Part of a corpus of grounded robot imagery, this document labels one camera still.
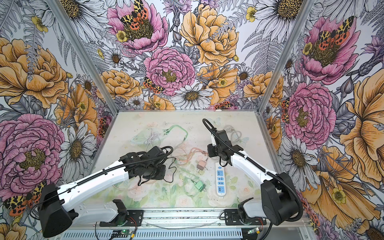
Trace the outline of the white blue power strip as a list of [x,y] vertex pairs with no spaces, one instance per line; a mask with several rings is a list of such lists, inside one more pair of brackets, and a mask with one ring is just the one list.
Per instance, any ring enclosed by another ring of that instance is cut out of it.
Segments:
[[225,179],[225,169],[220,165],[219,162],[215,163],[215,180],[216,180],[216,193],[219,197],[224,197],[227,193],[226,191],[226,179]]

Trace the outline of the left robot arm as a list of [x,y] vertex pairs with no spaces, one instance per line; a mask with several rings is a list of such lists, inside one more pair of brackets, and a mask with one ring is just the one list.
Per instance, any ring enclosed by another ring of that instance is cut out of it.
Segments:
[[148,152],[131,152],[106,168],[72,183],[43,187],[37,205],[43,237],[55,237],[73,224],[100,222],[107,227],[124,225],[129,211],[122,200],[85,206],[83,202],[95,194],[129,179],[139,177],[140,183],[163,180],[165,162],[173,153],[171,146],[155,146]]

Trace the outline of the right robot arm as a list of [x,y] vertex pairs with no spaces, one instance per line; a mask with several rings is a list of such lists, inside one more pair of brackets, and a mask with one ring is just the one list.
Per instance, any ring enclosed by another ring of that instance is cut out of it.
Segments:
[[225,130],[217,130],[207,119],[202,119],[202,122],[211,134],[212,143],[207,146],[208,155],[210,158],[219,158],[220,168],[216,172],[230,165],[260,185],[260,200],[252,197],[238,205],[238,214],[244,223],[254,218],[264,218],[278,226],[302,218],[304,207],[289,174],[278,174],[263,167],[249,157],[242,147],[233,145]]

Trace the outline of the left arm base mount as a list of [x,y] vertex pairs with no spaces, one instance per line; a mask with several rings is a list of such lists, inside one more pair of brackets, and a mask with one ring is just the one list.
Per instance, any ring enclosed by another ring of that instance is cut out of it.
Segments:
[[118,213],[110,222],[100,222],[100,227],[140,227],[142,225],[143,210],[127,210]]

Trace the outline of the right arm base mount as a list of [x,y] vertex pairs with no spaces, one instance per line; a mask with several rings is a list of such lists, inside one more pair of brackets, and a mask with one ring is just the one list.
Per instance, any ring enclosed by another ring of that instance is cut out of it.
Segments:
[[264,226],[267,224],[266,219],[248,218],[245,213],[239,212],[238,209],[224,209],[220,215],[220,220],[224,221],[226,226]]

